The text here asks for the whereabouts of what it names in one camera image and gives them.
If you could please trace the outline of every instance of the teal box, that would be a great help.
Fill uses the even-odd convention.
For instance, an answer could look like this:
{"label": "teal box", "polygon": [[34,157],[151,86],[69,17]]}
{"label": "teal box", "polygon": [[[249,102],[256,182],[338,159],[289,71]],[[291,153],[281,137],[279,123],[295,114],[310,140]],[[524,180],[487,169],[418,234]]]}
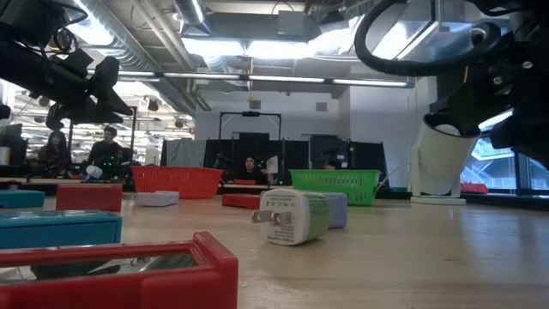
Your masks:
{"label": "teal box", "polygon": [[0,208],[33,208],[44,206],[42,191],[0,190]]}
{"label": "teal box", "polygon": [[101,210],[0,214],[0,249],[120,242],[122,218]]}

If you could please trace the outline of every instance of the red plastic basket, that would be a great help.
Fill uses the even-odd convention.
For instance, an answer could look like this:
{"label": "red plastic basket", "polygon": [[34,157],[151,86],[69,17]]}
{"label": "red plastic basket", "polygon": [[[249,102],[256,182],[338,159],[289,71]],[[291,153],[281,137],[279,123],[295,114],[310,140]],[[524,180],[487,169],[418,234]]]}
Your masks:
{"label": "red plastic basket", "polygon": [[131,167],[136,192],[179,191],[180,198],[217,194],[222,170],[203,167]]}

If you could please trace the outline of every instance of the red tray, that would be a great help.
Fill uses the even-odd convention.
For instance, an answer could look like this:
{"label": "red tray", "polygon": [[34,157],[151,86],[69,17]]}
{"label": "red tray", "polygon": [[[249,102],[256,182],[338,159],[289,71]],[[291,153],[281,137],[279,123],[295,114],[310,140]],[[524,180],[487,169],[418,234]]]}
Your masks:
{"label": "red tray", "polygon": [[55,210],[120,211],[122,185],[59,185]]}
{"label": "red tray", "polygon": [[190,268],[78,276],[0,287],[10,309],[236,309],[238,259],[210,233],[164,245],[98,245],[0,251],[0,268],[190,253]]}
{"label": "red tray", "polygon": [[251,194],[224,194],[221,198],[223,206],[242,207],[246,209],[259,209],[261,197]]}

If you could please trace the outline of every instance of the woman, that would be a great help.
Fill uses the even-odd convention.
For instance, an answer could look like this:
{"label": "woman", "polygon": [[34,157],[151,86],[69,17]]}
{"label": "woman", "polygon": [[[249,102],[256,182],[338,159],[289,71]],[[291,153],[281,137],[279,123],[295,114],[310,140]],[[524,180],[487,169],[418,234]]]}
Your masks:
{"label": "woman", "polygon": [[54,131],[50,134],[48,143],[38,152],[38,160],[48,167],[64,168],[70,164],[70,152],[63,132]]}
{"label": "woman", "polygon": [[258,185],[267,184],[267,170],[257,171],[256,159],[247,157],[244,167],[245,169],[240,173],[238,179],[255,180]]}

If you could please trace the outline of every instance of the window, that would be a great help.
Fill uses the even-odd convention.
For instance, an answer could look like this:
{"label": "window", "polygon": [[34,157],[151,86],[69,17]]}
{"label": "window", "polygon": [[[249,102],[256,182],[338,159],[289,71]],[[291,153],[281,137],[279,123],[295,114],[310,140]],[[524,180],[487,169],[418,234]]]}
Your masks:
{"label": "window", "polygon": [[535,190],[549,189],[549,172],[543,164],[534,159],[528,159],[530,186]]}
{"label": "window", "polygon": [[462,172],[462,182],[485,184],[489,189],[515,189],[515,153],[509,148],[494,149],[490,138],[480,138]]}

